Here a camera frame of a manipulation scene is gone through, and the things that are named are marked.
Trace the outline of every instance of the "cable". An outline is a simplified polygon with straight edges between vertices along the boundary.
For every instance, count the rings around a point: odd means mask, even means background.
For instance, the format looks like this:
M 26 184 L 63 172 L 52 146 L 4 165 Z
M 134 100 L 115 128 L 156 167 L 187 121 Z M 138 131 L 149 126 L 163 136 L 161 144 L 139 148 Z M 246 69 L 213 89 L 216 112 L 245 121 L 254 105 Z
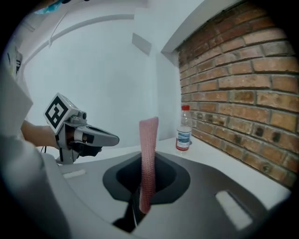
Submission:
M 45 147 L 43 146 L 41 152 L 43 151 L 43 148 L 45 148 L 44 153 L 46 153 L 47 152 L 47 146 L 45 146 Z

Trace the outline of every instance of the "rectangular slot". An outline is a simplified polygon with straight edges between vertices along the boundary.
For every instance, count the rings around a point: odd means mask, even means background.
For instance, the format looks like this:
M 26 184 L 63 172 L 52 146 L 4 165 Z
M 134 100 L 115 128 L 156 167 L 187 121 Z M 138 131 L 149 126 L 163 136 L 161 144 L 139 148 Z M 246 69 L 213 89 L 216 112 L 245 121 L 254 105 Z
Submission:
M 63 176 L 64 176 L 65 179 L 69 179 L 69 178 L 72 178 L 72 177 L 77 177 L 77 176 L 84 175 L 85 173 L 86 173 L 86 171 L 84 169 L 81 169 L 79 171 L 74 171 L 74 172 L 71 172 L 71 173 L 63 174 Z
M 252 218 L 228 192 L 220 191 L 215 196 L 236 230 L 240 231 L 252 223 Z

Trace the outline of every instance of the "bottle cap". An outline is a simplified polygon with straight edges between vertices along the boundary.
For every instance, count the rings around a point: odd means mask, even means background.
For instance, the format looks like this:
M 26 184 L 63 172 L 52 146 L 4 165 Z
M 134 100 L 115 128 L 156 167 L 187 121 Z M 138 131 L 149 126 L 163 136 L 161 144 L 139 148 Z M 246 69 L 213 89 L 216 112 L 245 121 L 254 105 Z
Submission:
M 190 106 L 189 105 L 182 105 L 182 110 L 190 110 Z

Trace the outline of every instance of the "plastic bottle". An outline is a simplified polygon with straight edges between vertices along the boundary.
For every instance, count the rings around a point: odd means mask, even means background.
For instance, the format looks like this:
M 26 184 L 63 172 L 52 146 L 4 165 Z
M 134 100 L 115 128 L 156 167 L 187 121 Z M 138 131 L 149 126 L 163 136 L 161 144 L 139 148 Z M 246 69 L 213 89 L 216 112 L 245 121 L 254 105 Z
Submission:
M 190 106 L 183 105 L 181 113 L 181 122 L 177 127 L 176 148 L 179 151 L 186 151 L 189 149 L 190 137 L 192 131 L 192 118 L 189 112 Z

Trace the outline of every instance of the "bottle label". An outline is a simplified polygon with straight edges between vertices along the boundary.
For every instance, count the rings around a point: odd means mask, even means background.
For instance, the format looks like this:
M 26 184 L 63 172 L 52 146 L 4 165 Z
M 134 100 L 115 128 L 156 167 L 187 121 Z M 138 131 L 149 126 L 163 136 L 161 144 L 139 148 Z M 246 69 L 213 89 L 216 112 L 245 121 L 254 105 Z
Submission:
M 177 132 L 177 149 L 179 150 L 187 150 L 190 144 L 190 136 L 191 132 Z

